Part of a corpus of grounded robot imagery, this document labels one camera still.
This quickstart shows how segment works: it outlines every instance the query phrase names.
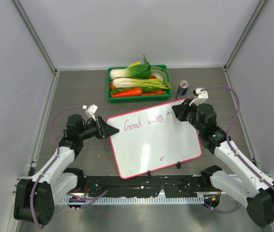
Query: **pink whiteboard frame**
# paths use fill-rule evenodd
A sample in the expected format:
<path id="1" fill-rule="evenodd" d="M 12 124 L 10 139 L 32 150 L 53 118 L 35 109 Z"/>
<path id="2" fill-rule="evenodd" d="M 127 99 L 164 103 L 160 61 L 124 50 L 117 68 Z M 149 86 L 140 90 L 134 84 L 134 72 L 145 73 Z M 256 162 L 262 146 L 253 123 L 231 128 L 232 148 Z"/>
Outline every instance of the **pink whiteboard frame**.
<path id="1" fill-rule="evenodd" d="M 144 108 L 144 109 L 141 109 L 141 110 L 135 110 L 135 111 L 131 111 L 131 112 L 128 112 L 128 113 L 121 114 L 121 115 L 112 116 L 112 117 L 110 117 L 110 118 L 107 119 L 106 123 L 108 123 L 109 119 L 111 119 L 111 118 L 115 118 L 115 117 L 120 117 L 120 116 L 123 116 L 123 115 L 128 115 L 128 114 L 136 113 L 136 112 L 139 112 L 139 111 L 151 109 L 151 108 L 154 108 L 154 107 L 157 107 L 157 106 L 161 106 L 161 105 L 170 104 L 170 103 L 173 103 L 173 102 L 182 102 L 182 101 L 184 101 L 184 100 L 185 100 L 185 99 L 170 101 L 170 102 L 166 102 L 166 103 L 163 103 L 163 104 L 150 106 L 150 107 L 147 107 L 147 108 Z M 200 158 L 200 157 L 202 156 L 202 146 L 201 146 L 201 142 L 200 142 L 200 139 L 199 139 L 199 136 L 198 136 L 197 131 L 196 131 L 196 134 L 197 134 L 197 137 L 198 137 L 199 146 L 200 146 L 200 151 L 201 151 L 200 155 L 197 156 L 197 157 L 191 158 L 191 159 L 187 159 L 187 160 L 181 161 L 180 163 L 184 163 L 184 162 L 187 162 L 187 161 L 190 161 L 190 160 L 195 160 L 195 159 Z M 140 174 L 137 174 L 137 175 L 132 175 L 132 176 L 129 176 L 129 177 L 122 177 L 121 172 L 120 172 L 120 169 L 119 169 L 119 166 L 118 166 L 118 162 L 117 162 L 117 158 L 116 158 L 114 146 L 113 146 L 113 143 L 112 143 L 112 137 L 110 137 L 110 142 L 111 142 L 111 147 L 112 147 L 112 150 L 113 150 L 114 158 L 115 158 L 115 161 L 116 161 L 116 166 L 117 166 L 118 174 L 119 174 L 119 176 L 120 176 L 122 179 L 129 179 L 129 178 L 132 178 L 132 177 L 135 177 L 135 176 L 139 176 L 139 175 L 143 175 L 143 174 L 146 174 L 146 173 L 147 173 L 147 172 L 144 172 L 144 173 L 140 173 Z M 160 167 L 160 168 L 156 168 L 156 169 L 153 169 L 153 170 L 149 170 L 149 171 L 150 171 L 150 172 L 154 172 L 154 171 L 157 171 L 157 170 L 160 170 L 160 169 L 163 169 L 163 168 L 168 168 L 168 167 L 174 166 L 174 165 L 176 165 L 176 164 L 177 164 L 177 163 L 173 163 L 173 164 L 166 165 L 166 166 L 163 166 L 163 167 Z"/>

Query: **red bull can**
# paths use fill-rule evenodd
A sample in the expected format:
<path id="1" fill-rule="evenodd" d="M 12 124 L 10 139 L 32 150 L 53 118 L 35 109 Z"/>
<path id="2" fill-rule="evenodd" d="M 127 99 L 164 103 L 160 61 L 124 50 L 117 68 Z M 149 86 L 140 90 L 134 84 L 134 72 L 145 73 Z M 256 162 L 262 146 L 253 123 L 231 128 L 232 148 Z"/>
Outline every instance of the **red bull can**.
<path id="1" fill-rule="evenodd" d="M 185 96 L 188 87 L 189 83 L 187 81 L 181 81 L 179 84 L 179 88 L 177 89 L 175 99 L 178 100 L 181 96 Z"/>

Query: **small black clip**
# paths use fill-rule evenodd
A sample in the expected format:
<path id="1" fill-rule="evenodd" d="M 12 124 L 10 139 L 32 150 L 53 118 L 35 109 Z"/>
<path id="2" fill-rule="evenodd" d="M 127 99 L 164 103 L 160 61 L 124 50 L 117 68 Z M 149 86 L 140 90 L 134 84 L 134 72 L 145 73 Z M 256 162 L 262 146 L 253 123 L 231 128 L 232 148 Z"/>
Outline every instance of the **small black clip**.
<path id="1" fill-rule="evenodd" d="M 177 168 L 177 169 L 180 169 L 180 168 L 181 168 L 181 162 L 178 162 L 178 163 L 176 164 L 176 168 Z"/>

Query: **handwritten text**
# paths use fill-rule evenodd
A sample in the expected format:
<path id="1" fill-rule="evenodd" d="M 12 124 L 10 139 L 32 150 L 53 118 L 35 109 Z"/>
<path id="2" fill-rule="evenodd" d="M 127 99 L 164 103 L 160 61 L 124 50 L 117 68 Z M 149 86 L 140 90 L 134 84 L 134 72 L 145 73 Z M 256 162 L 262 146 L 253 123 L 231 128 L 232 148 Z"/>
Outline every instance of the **handwritten text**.
<path id="1" fill-rule="evenodd" d="M 142 125 L 141 125 L 141 121 L 140 121 L 140 116 L 138 117 L 138 119 L 139 119 L 139 122 L 138 123 L 129 123 L 129 120 L 127 119 L 126 121 L 125 121 L 125 124 L 124 124 L 124 131 L 127 131 L 127 130 L 132 130 L 132 129 L 134 129 L 134 128 L 139 128 L 139 127 L 141 127 Z"/>
<path id="2" fill-rule="evenodd" d="M 155 123 L 155 122 L 163 122 L 164 118 L 162 115 L 155 116 L 153 119 L 148 119 L 147 122 L 148 124 Z"/>

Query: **metal table surface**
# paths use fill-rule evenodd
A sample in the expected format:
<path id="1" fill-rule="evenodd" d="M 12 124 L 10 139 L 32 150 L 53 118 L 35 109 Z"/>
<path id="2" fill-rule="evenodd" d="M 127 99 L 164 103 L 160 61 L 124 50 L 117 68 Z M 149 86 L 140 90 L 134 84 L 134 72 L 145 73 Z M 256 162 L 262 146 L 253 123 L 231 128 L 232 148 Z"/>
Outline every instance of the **metal table surface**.
<path id="1" fill-rule="evenodd" d="M 221 196 L 220 209 L 232 210 L 238 203 Z M 20 221 L 16 232 L 39 232 L 35 224 Z M 273 225 L 259 228 L 241 208 L 221 214 L 202 205 L 93 205 L 80 211 L 59 206 L 44 232 L 274 232 Z"/>
<path id="2" fill-rule="evenodd" d="M 209 87 L 213 85 L 227 85 L 222 68 L 194 68 L 170 69 L 171 84 L 173 86 L 174 100 L 177 86 L 181 80 L 190 84 L 187 97 L 192 96 L 196 87 Z M 134 102 L 111 104 L 106 98 L 107 71 L 75 71 L 61 72 L 58 79 L 47 128 L 44 133 L 43 143 L 36 170 L 40 169 L 55 151 L 55 144 L 50 133 L 50 121 L 53 116 L 63 108 L 72 105 L 96 104 L 96 115 L 103 119 L 137 109 L 153 106 L 161 101 Z M 216 113 L 218 125 L 226 130 L 235 115 L 235 106 L 231 94 L 223 89 L 209 91 L 209 100 Z M 55 135 L 60 139 L 65 129 L 67 117 L 70 114 L 84 115 L 82 110 L 64 112 L 55 121 Z M 231 132 L 232 139 L 241 151 L 249 157 L 239 121 L 236 122 Z M 227 173 L 232 171 L 218 158 L 206 149 L 199 159 L 182 164 L 181 169 L 169 167 L 153 173 L 164 174 L 200 174 L 211 166 L 218 165 Z M 115 159 L 109 139 L 98 140 L 95 138 L 84 141 L 84 148 L 70 167 L 80 168 L 85 175 L 118 175 Z M 219 208 L 231 210 L 237 202 L 231 197 L 222 196 Z M 68 206 L 56 208 L 55 216 L 45 227 L 45 232 L 270 232 L 274 231 L 272 225 L 265 229 L 258 228 L 248 217 L 245 209 L 234 214 L 220 214 L 204 208 L 202 205 L 163 204 L 163 205 L 119 205 L 96 206 L 93 205 L 81 211 L 65 211 Z M 34 224 L 19 222 L 17 232 L 37 232 Z"/>
<path id="3" fill-rule="evenodd" d="M 181 80 L 187 80 L 190 84 L 187 97 L 192 96 L 192 91 L 196 87 L 227 85 L 222 68 L 169 69 L 169 71 L 173 87 L 173 95 L 169 101 L 174 100 Z M 102 116 L 106 120 L 111 116 L 163 103 L 162 101 L 147 101 L 112 104 L 106 98 L 106 80 L 106 70 L 60 72 L 36 171 L 42 168 L 55 151 L 56 146 L 50 132 L 50 121 L 60 110 L 73 105 L 90 105 L 94 103 L 98 106 L 96 115 Z M 213 105 L 217 113 L 218 125 L 222 129 L 227 130 L 236 112 L 231 93 L 225 89 L 210 90 L 207 103 Z M 67 117 L 71 114 L 81 114 L 86 118 L 84 111 L 81 109 L 62 113 L 54 123 L 54 131 L 57 139 L 60 140 L 62 138 Z M 249 151 L 239 121 L 236 122 L 231 130 L 231 137 L 239 149 L 249 157 Z M 153 174 L 200 174 L 203 169 L 214 164 L 220 166 L 227 173 L 232 173 L 225 163 L 213 156 L 208 150 L 203 149 L 201 158 L 182 163 L 181 169 L 178 170 L 174 166 L 155 171 Z M 81 153 L 70 167 L 82 169 L 85 175 L 118 175 L 109 139 L 98 140 L 91 138 L 85 140 Z"/>

